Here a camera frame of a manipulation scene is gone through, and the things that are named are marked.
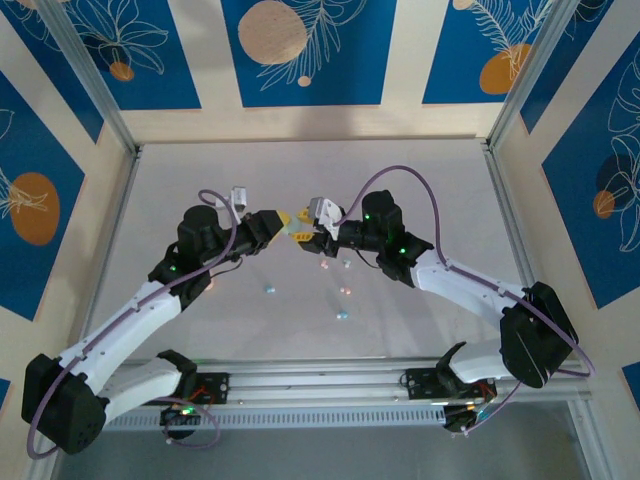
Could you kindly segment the long aluminium base rail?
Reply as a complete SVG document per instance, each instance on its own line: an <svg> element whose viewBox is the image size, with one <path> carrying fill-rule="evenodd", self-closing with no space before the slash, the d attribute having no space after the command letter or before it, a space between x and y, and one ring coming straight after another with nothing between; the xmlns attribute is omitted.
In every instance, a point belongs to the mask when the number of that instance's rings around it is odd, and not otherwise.
<svg viewBox="0 0 640 480"><path fill-rule="evenodd" d="M435 360L350 359L204 362L196 364L180 354L167 351L144 365L117 368L101 387L65 373L54 360L41 355L28 366L24 399L39 403L52 395L49 405L96 405L99 409L121 406L129 411L141 405L187 401L194 389L196 374L230 375L227 403L244 407L286 405L329 405L410 401L400 378L407 369L437 368ZM473 400L418 400L431 404L475 402Z"/></svg>

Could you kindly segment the aluminium frame post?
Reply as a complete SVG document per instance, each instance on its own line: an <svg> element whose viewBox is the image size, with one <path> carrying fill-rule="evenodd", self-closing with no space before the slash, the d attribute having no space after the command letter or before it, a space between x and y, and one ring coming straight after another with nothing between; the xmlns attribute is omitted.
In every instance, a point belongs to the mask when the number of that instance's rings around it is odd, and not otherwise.
<svg viewBox="0 0 640 480"><path fill-rule="evenodd" d="M488 151L495 154L506 139L513 123L520 117L520 110L529 97L550 55L573 16L580 0L554 0L549 15L541 25L529 55L515 79L512 89L486 137Z"/></svg>
<svg viewBox="0 0 640 480"><path fill-rule="evenodd" d="M81 37L57 0L33 0L36 10L85 92L124 150L137 157L138 145Z"/></svg>

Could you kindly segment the aluminium side rail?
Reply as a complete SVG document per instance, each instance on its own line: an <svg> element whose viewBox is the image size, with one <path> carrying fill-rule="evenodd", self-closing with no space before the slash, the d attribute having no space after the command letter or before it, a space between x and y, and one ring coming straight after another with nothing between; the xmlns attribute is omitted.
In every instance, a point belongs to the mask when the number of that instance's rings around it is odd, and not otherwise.
<svg viewBox="0 0 640 480"><path fill-rule="evenodd" d="M526 250L519 220L509 196L501 167L488 141L483 140L481 146L521 282L525 286L531 286L535 280L535 272ZM562 378L550 386L548 395L543 396L543 393L544 390L534 390L533 399L536 401L558 400L566 404L571 424L575 430L577 449L582 455L584 470L588 472L587 477L590 480L611 480L608 457L602 448L599 432L596 428L591 393L586 381L580 380L578 377Z"/></svg>
<svg viewBox="0 0 640 480"><path fill-rule="evenodd" d="M102 289L113 244L135 180L141 151L142 146L136 146L133 154L125 156L125 163L116 177L114 190L102 219L97 246L89 266L88 279L85 281L81 291L80 303L71 323L70 333L65 340L64 347L75 344L89 329L97 299Z"/></svg>

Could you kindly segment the mint green earbud case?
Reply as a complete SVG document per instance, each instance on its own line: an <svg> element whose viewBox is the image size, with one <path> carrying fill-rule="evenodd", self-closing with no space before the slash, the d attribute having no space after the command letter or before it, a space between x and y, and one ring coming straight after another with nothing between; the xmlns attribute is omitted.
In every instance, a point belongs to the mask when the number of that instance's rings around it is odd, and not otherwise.
<svg viewBox="0 0 640 480"><path fill-rule="evenodd" d="M308 216L307 208L302 209L296 214L280 212L279 215L283 222L283 232L287 235L306 232L312 225L312 220Z"/></svg>

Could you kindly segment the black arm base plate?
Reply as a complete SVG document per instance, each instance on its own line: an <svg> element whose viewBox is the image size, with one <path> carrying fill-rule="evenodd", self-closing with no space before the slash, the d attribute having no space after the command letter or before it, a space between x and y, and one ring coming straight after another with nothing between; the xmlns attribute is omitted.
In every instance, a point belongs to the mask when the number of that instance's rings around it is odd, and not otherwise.
<svg viewBox="0 0 640 480"><path fill-rule="evenodd" d="M188 400L196 405L225 405L230 392L228 373L197 373Z"/></svg>
<svg viewBox="0 0 640 480"><path fill-rule="evenodd" d="M400 378L410 400L493 400L497 391L487 380L464 383L449 368L407 369Z"/></svg>

